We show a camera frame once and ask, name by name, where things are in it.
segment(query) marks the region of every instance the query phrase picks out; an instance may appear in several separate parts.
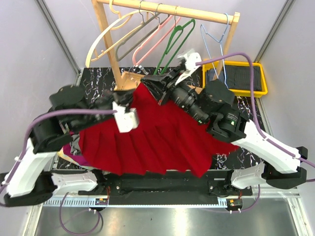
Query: gray wall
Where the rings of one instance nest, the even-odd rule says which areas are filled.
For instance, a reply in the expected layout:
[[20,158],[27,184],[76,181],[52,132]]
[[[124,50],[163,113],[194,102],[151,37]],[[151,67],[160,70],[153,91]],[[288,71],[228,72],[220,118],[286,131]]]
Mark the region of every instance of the gray wall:
[[[280,12],[285,0],[150,0],[151,2],[162,2],[165,4],[180,5],[182,7],[190,7],[199,10],[207,10],[219,13],[228,13],[233,15],[234,12],[240,12],[241,18],[238,24],[237,30],[234,35],[230,52],[246,52],[254,59],[264,42],[271,26],[273,25],[278,13]],[[98,23],[96,20],[95,12],[91,3],[91,0],[46,0],[46,3],[69,47],[71,53],[76,59],[80,68],[85,67],[85,59],[90,46],[100,34]],[[114,9],[120,10],[122,14],[134,11],[134,9],[128,9],[124,7],[114,6]],[[115,21],[118,16],[113,14],[108,5],[105,5],[105,11],[108,18],[108,22]],[[130,22],[128,22],[123,28],[115,31],[111,31],[113,41],[116,42],[122,36],[124,36],[131,29],[139,25],[141,21],[139,14],[134,15]],[[187,22],[187,18],[182,18],[180,24]],[[146,32],[150,31],[153,25],[157,25],[158,21],[151,22],[146,28],[144,28],[138,35],[131,39],[127,44],[133,45],[139,37],[142,37]],[[201,54],[203,59],[207,59],[208,54],[205,50],[203,40],[200,35],[200,24],[203,23],[205,28],[219,38],[225,29],[224,25],[209,23],[203,21],[197,21],[196,27],[192,35],[188,38],[188,41],[184,44],[180,52],[190,48],[194,48]],[[164,40],[161,45],[155,50],[155,54],[151,54],[147,57],[142,65],[143,66],[156,66],[161,58],[162,52],[165,50],[168,38]],[[220,47],[214,40],[209,39],[209,47],[213,56],[220,54]],[[101,41],[98,45],[98,51],[104,49],[104,43]],[[130,66],[132,53],[120,62],[120,66]],[[234,60],[244,60],[243,57],[236,57]],[[108,56],[103,56],[98,61],[91,63],[92,67],[109,67]]]
[[[309,160],[315,162],[315,80],[314,36],[312,16],[315,1],[299,0],[277,32],[262,58],[269,93],[263,105],[276,138],[292,146],[309,149]],[[315,178],[315,170],[302,164],[308,178]],[[299,188],[308,220],[315,232],[315,184],[305,183]]]
[[[73,83],[75,74],[35,1],[2,1],[0,35],[0,171],[8,172],[27,125],[49,109],[49,95]],[[27,211],[1,208],[1,235],[21,235]]]

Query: red fabric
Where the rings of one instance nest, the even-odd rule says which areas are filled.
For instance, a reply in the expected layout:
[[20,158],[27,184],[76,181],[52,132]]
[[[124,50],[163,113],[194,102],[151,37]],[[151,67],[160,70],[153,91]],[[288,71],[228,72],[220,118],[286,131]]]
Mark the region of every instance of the red fabric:
[[159,106],[140,84],[132,107],[139,115],[138,128],[119,133],[114,119],[80,132],[79,146],[92,166],[115,174],[165,174],[166,170],[191,170],[202,176],[213,154],[229,154],[238,147],[214,139],[172,101]]

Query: wooden beam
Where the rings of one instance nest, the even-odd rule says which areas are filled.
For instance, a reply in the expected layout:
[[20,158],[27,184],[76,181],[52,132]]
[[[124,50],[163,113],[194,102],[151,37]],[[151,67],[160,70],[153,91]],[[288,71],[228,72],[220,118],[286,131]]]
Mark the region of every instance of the wooden beam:
[[[104,4],[109,4],[109,1],[110,0],[97,0],[97,2],[104,3]],[[155,12],[158,6],[157,12],[160,12],[160,13],[175,15],[175,12],[176,12],[176,16],[182,16],[182,17],[194,18],[198,20],[226,24],[226,15],[224,14],[184,8],[180,6],[172,6],[172,5],[166,5],[166,4],[158,5],[158,3],[149,2],[149,1],[142,1],[140,5],[140,1],[138,0],[113,0],[113,5],[129,7],[133,9],[139,9],[139,6],[140,6],[141,10],[152,11],[152,12]],[[231,25],[233,22],[233,16],[228,16],[228,20],[229,20],[229,25]]]
[[[235,12],[232,24],[230,26],[230,30],[228,32],[228,35],[227,35],[227,38],[226,38],[226,41],[225,41],[225,44],[223,47],[223,55],[228,53],[228,49],[230,48],[230,45],[232,43],[232,39],[233,39],[233,36],[234,36],[234,33],[235,33],[239,19],[240,19],[240,13]],[[218,75],[220,75],[222,68],[223,68],[223,62],[222,62],[222,60],[220,60],[218,63],[218,66],[217,66],[217,74]]]
[[[92,0],[92,4],[96,13],[99,29],[101,32],[103,32],[108,27],[104,5],[102,3],[99,3],[97,0]],[[106,33],[103,38],[106,48],[109,48],[113,45],[113,40],[110,32]],[[122,77],[120,74],[119,64],[115,59],[114,48],[108,52],[108,59],[115,77],[116,86],[118,89],[120,89],[122,88],[124,82],[122,81]]]

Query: marble surface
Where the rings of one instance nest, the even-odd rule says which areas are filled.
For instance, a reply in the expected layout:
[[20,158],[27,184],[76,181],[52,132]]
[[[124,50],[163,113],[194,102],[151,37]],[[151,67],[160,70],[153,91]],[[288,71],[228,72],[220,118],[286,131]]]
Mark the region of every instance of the marble surface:
[[[153,74],[155,67],[145,68],[150,74]],[[121,68],[121,73],[125,70],[129,70],[129,67]],[[142,73],[138,68],[133,68],[134,73]],[[188,78],[187,84],[194,85],[197,87],[201,86],[202,71],[199,68],[191,77]],[[89,101],[94,101],[97,97],[102,96],[106,89],[113,90],[116,83],[114,80],[113,72],[111,68],[85,68],[82,73],[80,86],[85,88],[86,97]],[[250,119],[253,119],[251,99],[249,97],[237,96],[234,101],[235,105],[242,111],[249,115]],[[258,110],[257,104],[255,103],[258,121],[260,127],[264,129],[261,120],[261,115]],[[250,151],[240,148],[236,152],[230,153],[229,155],[214,155],[213,162],[210,169],[244,169],[250,166],[259,164],[261,159]],[[66,160],[58,158],[55,160],[53,169],[57,170],[79,170],[81,167],[69,163]]]

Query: yellow basket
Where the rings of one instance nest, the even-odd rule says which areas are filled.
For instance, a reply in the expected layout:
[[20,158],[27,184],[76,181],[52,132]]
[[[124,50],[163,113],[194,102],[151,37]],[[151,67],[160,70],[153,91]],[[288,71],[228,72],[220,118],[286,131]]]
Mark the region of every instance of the yellow basket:
[[[214,62],[214,65],[215,65],[215,67],[217,67],[218,61]],[[225,65],[249,66],[250,64],[248,62],[240,62],[240,61],[225,61]],[[266,95],[268,92],[264,72],[262,70],[262,65],[260,63],[253,63],[253,66],[259,66],[260,67],[261,90],[262,90],[262,91],[254,91],[254,97],[262,97],[262,95]],[[212,68],[213,68],[212,63],[202,65],[202,87],[203,88],[206,85],[206,83],[205,83],[206,82],[206,72],[207,72],[207,70],[210,70]],[[239,89],[230,89],[230,90],[233,93],[235,93],[235,96],[245,96],[245,97],[251,96],[250,90],[239,90]]]

